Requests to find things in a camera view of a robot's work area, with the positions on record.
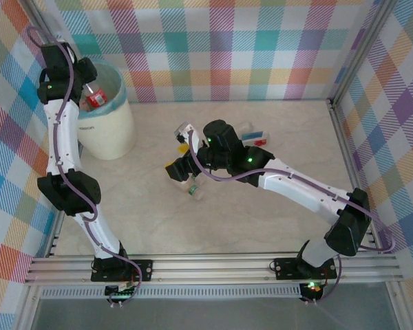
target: small plastic bottle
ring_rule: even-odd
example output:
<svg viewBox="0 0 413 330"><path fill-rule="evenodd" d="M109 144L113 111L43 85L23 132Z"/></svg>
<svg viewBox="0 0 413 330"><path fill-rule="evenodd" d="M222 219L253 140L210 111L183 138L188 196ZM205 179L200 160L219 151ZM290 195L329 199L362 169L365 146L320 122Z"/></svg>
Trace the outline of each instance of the small plastic bottle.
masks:
<svg viewBox="0 0 413 330"><path fill-rule="evenodd" d="M189 177L188 180L184 182L178 182L176 180L170 179L180 190L189 193L191 196L194 197L196 201L199 201L202 199L202 197L205 195L205 192L203 189L199 187L198 184L195 183L194 179L192 177Z"/></svg>
<svg viewBox="0 0 413 330"><path fill-rule="evenodd" d="M95 81L84 85L83 93L93 108L98 108L107 102L107 96Z"/></svg>
<svg viewBox="0 0 413 330"><path fill-rule="evenodd" d="M204 192L201 188L199 188L198 186L196 186L195 184L192 185L192 186L190 187L190 189L188 189L188 193L189 193L191 196L193 196L196 201L201 200L202 197L205 195L205 192Z"/></svg>

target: plaid fabric backdrop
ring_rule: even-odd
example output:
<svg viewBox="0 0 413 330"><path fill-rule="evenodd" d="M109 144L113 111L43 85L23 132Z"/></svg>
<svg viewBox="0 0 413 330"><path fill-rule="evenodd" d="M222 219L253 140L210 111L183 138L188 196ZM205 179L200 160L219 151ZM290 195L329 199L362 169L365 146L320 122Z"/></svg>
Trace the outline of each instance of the plaid fabric backdrop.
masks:
<svg viewBox="0 0 413 330"><path fill-rule="evenodd" d="M45 0L35 2L46 11ZM159 102L324 99L338 74L335 63L354 42L349 33L361 25L358 13L370 1L55 4L57 19L82 55L118 66L131 101ZM56 25L52 16L46 22Z"/></svg>
<svg viewBox="0 0 413 330"><path fill-rule="evenodd" d="M36 96L39 50L17 0L0 1L0 329L9 329L32 257L54 212L36 179L45 175L47 122Z"/></svg>
<svg viewBox="0 0 413 330"><path fill-rule="evenodd" d="M329 98L333 98L335 93L338 90L340 82L343 80L344 76L346 75L347 69L349 68L350 64L352 64L353 59L357 55L358 52L358 46L363 42L363 39L367 36L366 31L370 27L370 24L373 22L373 18L375 14L377 13L377 10L383 0L374 0L372 7L369 10L369 13L367 14L366 19L363 22L363 25L361 26L361 29L359 29L358 35L355 38L352 47L350 47L349 53L346 56L346 59L344 60L343 66L341 67L341 70L339 70L338 76L335 79L335 83L332 86L332 89L330 90L329 93Z"/></svg>
<svg viewBox="0 0 413 330"><path fill-rule="evenodd" d="M413 0L400 0L342 100L373 212L390 226L413 304Z"/></svg>

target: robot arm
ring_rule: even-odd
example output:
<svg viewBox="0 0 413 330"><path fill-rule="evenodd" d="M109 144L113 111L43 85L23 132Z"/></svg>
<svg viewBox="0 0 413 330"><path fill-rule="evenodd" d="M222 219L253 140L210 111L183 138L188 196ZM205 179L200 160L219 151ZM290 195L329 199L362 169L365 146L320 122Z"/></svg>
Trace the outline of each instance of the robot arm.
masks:
<svg viewBox="0 0 413 330"><path fill-rule="evenodd" d="M189 124L184 123L175 132L177 140L188 143L188 131L192 131L193 146L198 146L199 135ZM349 193L329 187L301 174L259 147L243 146L233 127L223 120L210 122L205 126L203 133L209 146L203 142L195 152L203 167L213 170L224 168L232 176L259 170L241 177L238 181L279 193L317 213L331 225L331 229L324 237L307 241L298 254L296 267L304 276L313 274L327 260L338 254L354 256L357 253L370 224L370 218L342 200L349 200L368 209L365 192L355 189L354 192ZM200 172L198 166L194 164L190 151L166 169L170 178L177 181L186 180L189 173L197 175ZM326 194L324 191L327 190L330 190L331 195L335 197Z"/></svg>
<svg viewBox="0 0 413 330"><path fill-rule="evenodd" d="M103 216L100 201L101 193L98 182L82 171L78 153L78 103L83 85L96 78L96 69L88 58L77 60L67 43L62 46L69 50L73 58L74 83L70 99L67 101L60 122L57 115L60 111L66 89L69 84L67 61L61 50L55 44L43 45L41 48L46 62L46 68L40 75L40 87L37 95L43 103L47 117L49 134L49 161L46 176L37 180L40 191L58 210L74 220L85 231L95 250L91 281L130 281L134 275L130 263L117 256L127 259L127 253L121 242L110 230ZM75 189L84 194L92 203L77 195L64 176ZM97 216L92 221L86 221L94 216L95 207Z"/></svg>

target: bottle label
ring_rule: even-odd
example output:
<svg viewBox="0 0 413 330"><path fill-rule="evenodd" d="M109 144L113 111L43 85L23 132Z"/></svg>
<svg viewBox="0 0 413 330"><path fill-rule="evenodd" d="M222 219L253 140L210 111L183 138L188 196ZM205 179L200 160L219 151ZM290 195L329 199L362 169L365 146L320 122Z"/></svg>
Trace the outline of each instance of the bottle label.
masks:
<svg viewBox="0 0 413 330"><path fill-rule="evenodd" d="M191 196L193 196L193 193L195 192L195 190L196 190L197 188L199 188L199 187L197 187L196 185L192 185L191 188L190 188L190 190L188 190L188 193L189 193Z"/></svg>
<svg viewBox="0 0 413 330"><path fill-rule="evenodd" d="M86 96L86 98L94 108L98 108L107 102L107 96L101 88L96 93Z"/></svg>

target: white trash bin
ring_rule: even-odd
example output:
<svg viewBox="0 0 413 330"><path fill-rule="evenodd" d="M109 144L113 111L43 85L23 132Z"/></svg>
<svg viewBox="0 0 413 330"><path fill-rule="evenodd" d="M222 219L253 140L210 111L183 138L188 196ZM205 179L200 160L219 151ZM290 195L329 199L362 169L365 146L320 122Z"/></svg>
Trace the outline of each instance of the white trash bin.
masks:
<svg viewBox="0 0 413 330"><path fill-rule="evenodd" d="M115 160L136 143L136 130L121 73L111 63L92 60L98 71L96 82L107 102L91 112L80 111L78 140L100 160Z"/></svg>

